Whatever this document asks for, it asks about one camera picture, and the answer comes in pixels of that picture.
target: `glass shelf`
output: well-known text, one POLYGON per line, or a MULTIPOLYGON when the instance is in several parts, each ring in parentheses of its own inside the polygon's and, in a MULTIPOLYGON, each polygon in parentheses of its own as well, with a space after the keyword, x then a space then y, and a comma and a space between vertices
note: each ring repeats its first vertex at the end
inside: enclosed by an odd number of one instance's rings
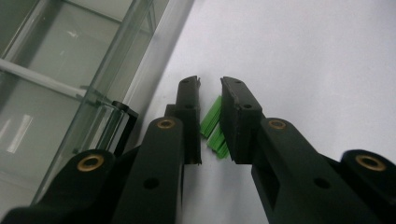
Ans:
POLYGON ((19 2, 0 0, 0 12, 18 11, 0 21, 0 217, 36 202, 76 153, 109 150, 125 120, 111 102, 125 97, 168 0, 19 2))

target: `black plastic arm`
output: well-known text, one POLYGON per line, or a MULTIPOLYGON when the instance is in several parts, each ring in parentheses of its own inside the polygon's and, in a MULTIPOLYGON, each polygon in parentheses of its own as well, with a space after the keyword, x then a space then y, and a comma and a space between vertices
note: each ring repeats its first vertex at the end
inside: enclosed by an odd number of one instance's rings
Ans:
POLYGON ((252 164, 270 223, 396 223, 394 164, 367 151, 327 159, 291 123, 267 119, 241 80, 221 83, 221 129, 232 159, 252 164))
POLYGON ((184 126, 184 162, 186 164, 201 164, 200 136, 200 105, 199 87, 201 83, 197 76, 186 77, 178 83, 175 105, 166 107, 165 116, 180 119, 184 126))
POLYGON ((2 224, 103 223, 103 191, 115 165, 104 150, 89 150, 73 157, 56 175, 41 201, 12 209, 2 224))
POLYGON ((183 124, 155 119, 148 126, 111 223, 177 223, 184 165, 183 124))

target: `white table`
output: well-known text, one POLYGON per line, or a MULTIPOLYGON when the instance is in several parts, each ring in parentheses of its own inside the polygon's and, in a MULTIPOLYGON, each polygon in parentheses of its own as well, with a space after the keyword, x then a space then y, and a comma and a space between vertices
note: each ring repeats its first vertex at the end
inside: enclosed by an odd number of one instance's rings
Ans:
MULTIPOLYGON (((201 78, 201 118, 239 78, 266 117, 292 122, 336 159, 363 148, 396 162, 396 2, 196 0, 145 116, 163 116, 177 84, 201 78)), ((183 223, 266 223, 250 166, 219 161, 184 175, 183 223)))

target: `green object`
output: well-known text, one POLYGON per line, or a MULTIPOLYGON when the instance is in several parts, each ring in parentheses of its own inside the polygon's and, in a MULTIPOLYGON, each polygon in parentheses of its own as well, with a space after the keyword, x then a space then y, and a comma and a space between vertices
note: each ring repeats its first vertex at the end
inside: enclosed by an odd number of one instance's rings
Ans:
POLYGON ((201 134, 208 138, 213 132, 216 125, 219 123, 221 110, 221 96, 216 99, 215 103, 210 107, 209 112, 207 112, 204 120, 201 123, 201 134))
POLYGON ((212 105, 212 107, 210 107, 209 112, 206 114, 204 120, 202 121, 201 134, 205 138, 208 138, 210 136, 206 143, 207 146, 212 148, 216 152, 216 155, 219 159, 224 159, 227 158, 230 152, 227 148, 224 134, 220 126, 218 125, 220 110, 221 96, 216 99, 215 103, 212 105))
POLYGON ((216 128, 216 130, 210 135, 209 140, 207 140, 207 146, 212 148, 215 151, 219 151, 221 145, 225 142, 225 137, 223 132, 221 131, 220 126, 216 128))
POLYGON ((227 158, 227 156, 230 154, 230 151, 228 150, 227 143, 224 141, 223 145, 219 148, 219 150, 216 152, 218 155, 219 159, 224 159, 227 158))

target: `brass insert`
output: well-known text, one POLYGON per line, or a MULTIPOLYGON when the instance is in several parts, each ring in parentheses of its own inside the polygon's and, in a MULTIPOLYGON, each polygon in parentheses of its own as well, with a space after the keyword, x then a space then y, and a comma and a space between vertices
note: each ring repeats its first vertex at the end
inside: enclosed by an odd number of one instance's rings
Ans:
POLYGON ((85 157, 84 159, 82 159, 78 163, 77 168, 81 172, 89 172, 99 168, 103 164, 103 162, 105 162, 105 159, 103 158, 102 155, 91 154, 85 157))
POLYGON ((282 130, 282 129, 286 128, 286 124, 283 121, 278 120, 278 119, 270 120, 269 124, 270 124, 271 128, 273 128, 273 129, 282 130))
POLYGON ((372 156, 358 155, 355 159, 358 164, 369 170, 381 172, 387 169, 387 166, 384 164, 384 162, 372 156))
POLYGON ((175 126, 175 122, 172 119, 162 119, 157 123, 157 126, 161 129, 171 129, 175 126))

